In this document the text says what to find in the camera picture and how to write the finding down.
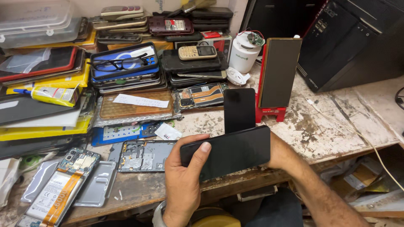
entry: workbench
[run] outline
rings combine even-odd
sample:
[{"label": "workbench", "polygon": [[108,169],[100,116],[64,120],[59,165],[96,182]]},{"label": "workbench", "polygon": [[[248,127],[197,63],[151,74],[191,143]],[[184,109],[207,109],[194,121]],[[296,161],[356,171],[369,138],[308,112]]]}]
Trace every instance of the workbench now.
[{"label": "workbench", "polygon": [[[261,66],[255,63],[250,71],[251,79],[243,87],[251,87],[257,91],[260,68]],[[356,134],[320,115],[306,101],[307,98],[315,102],[325,114],[362,133],[376,148],[399,143],[402,139],[356,88],[316,94],[309,90],[303,78],[296,74],[284,122],[276,122],[275,116],[265,116],[259,125],[268,125],[317,171],[370,153],[373,149]],[[175,128],[183,132],[183,136],[208,133],[214,137],[224,134],[223,111],[191,112],[184,113],[183,116],[181,121],[175,121]],[[87,149],[100,153],[102,160],[107,160],[110,147],[111,145],[89,145]],[[28,207],[28,204],[20,202],[20,198],[34,173],[35,171],[25,174],[24,181],[14,185],[8,205],[0,212],[0,226],[14,226]],[[289,179],[290,177],[281,170],[266,167],[245,169],[202,182],[201,204]],[[119,190],[122,192],[122,201],[114,199],[114,196],[120,197]],[[82,222],[163,201],[165,192],[164,173],[118,173],[104,207],[74,208],[64,224]]]}]

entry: wristwatch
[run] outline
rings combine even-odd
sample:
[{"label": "wristwatch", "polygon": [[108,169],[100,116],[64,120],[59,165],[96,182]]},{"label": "wristwatch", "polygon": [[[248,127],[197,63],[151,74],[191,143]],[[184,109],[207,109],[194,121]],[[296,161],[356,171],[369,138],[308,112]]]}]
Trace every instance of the wristwatch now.
[{"label": "wristwatch", "polygon": [[[153,219],[151,220],[154,227],[167,227],[163,221],[164,208],[166,207],[166,201],[164,200],[160,205],[157,206],[154,211]],[[186,227],[191,227],[191,222],[188,222]]]}]

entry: fingernail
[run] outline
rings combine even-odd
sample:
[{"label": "fingernail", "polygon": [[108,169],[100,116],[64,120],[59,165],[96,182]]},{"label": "fingernail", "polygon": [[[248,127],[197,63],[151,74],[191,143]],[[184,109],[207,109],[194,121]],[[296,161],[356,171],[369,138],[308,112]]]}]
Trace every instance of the fingernail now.
[{"label": "fingernail", "polygon": [[204,142],[201,146],[203,152],[208,152],[212,146],[208,142]]}]

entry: glue tube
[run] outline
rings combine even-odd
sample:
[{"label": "glue tube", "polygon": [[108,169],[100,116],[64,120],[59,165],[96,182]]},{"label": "glue tube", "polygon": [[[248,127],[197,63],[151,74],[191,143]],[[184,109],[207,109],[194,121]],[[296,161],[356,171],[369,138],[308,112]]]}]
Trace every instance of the glue tube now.
[{"label": "glue tube", "polygon": [[14,92],[21,94],[30,94],[35,100],[73,107],[80,96],[82,88],[50,88],[50,87],[34,87],[31,91],[27,89],[14,89]]}]

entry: plastic storage box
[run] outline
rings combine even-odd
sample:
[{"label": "plastic storage box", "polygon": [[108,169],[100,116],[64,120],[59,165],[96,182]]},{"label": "plastic storage box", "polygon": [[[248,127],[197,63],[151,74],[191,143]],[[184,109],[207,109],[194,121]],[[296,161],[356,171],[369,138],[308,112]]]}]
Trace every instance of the plastic storage box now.
[{"label": "plastic storage box", "polygon": [[0,5],[0,47],[72,41],[80,22],[80,14],[69,1]]}]

